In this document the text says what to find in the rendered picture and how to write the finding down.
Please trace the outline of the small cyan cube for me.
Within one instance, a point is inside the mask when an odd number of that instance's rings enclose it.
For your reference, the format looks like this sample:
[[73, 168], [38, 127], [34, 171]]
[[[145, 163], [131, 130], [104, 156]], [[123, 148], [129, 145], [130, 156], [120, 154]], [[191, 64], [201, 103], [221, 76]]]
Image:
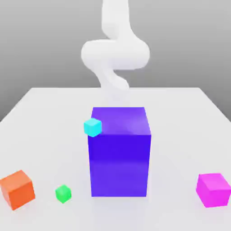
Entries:
[[84, 133], [90, 137], [96, 137], [102, 133], [102, 122], [95, 118], [85, 121], [83, 127]]

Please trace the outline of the small green cube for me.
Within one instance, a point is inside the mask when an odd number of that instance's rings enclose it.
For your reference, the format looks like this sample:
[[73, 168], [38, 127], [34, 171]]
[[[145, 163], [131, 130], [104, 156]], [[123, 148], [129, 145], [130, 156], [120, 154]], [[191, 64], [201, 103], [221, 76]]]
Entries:
[[55, 190], [56, 198], [61, 202], [65, 203], [71, 199], [72, 193], [71, 189], [66, 185], [61, 185]]

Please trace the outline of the large purple box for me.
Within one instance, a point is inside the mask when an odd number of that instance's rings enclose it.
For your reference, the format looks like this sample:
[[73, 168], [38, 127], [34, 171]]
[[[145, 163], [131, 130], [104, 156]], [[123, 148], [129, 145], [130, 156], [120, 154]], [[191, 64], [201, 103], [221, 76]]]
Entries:
[[102, 133], [88, 138], [93, 197], [147, 195], [151, 131], [144, 107], [94, 107]]

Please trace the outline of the large orange box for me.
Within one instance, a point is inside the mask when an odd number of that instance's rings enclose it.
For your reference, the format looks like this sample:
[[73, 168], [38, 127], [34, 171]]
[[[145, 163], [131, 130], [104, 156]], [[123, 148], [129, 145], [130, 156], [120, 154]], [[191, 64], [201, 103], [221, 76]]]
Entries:
[[4, 199], [12, 210], [35, 199], [32, 180], [22, 170], [1, 179], [0, 188]]

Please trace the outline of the large magenta box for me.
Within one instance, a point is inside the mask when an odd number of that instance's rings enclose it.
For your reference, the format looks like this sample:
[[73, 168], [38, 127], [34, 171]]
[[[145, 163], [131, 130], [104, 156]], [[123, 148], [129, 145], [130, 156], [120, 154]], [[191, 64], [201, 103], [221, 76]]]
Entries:
[[231, 186], [221, 173], [199, 174], [196, 193], [206, 208], [227, 206]]

